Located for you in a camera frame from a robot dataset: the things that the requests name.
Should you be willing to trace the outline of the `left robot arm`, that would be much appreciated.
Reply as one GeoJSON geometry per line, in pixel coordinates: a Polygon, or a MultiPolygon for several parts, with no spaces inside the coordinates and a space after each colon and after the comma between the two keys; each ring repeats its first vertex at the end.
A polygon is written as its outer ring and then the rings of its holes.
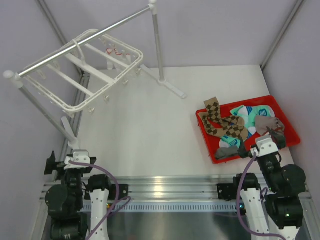
{"type": "Polygon", "coordinates": [[[96,161],[86,150],[76,150],[64,161],[56,161],[54,153],[46,160],[44,174],[56,171],[61,182],[45,194],[52,240],[109,239],[107,219],[120,200],[121,188],[96,161]]]}

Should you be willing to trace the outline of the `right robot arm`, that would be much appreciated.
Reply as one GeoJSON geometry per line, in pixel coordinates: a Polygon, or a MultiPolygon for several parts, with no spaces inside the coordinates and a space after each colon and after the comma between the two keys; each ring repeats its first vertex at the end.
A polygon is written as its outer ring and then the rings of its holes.
{"type": "Polygon", "coordinates": [[[295,240],[302,226],[306,174],[295,164],[281,166],[285,146],[285,136],[271,128],[250,150],[240,144],[239,155],[250,161],[233,178],[233,192],[238,220],[253,240],[295,240]]]}

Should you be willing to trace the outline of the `brown argyle sock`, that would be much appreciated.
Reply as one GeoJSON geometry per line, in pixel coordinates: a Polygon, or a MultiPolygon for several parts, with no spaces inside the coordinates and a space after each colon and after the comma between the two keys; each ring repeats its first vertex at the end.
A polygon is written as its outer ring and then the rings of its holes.
{"type": "Polygon", "coordinates": [[[200,112],[197,115],[199,116],[206,130],[215,129],[213,123],[218,124],[222,128],[231,126],[237,126],[240,128],[245,127],[245,121],[242,117],[233,115],[222,117],[221,106],[216,97],[204,101],[204,105],[206,111],[200,112]]]}
{"type": "Polygon", "coordinates": [[[202,123],[205,129],[205,132],[214,137],[219,137],[222,138],[223,136],[227,137],[232,137],[236,139],[247,139],[249,136],[249,131],[246,127],[244,126],[239,126],[239,125],[227,125],[222,128],[216,128],[214,127],[208,119],[202,119],[202,123]]]}

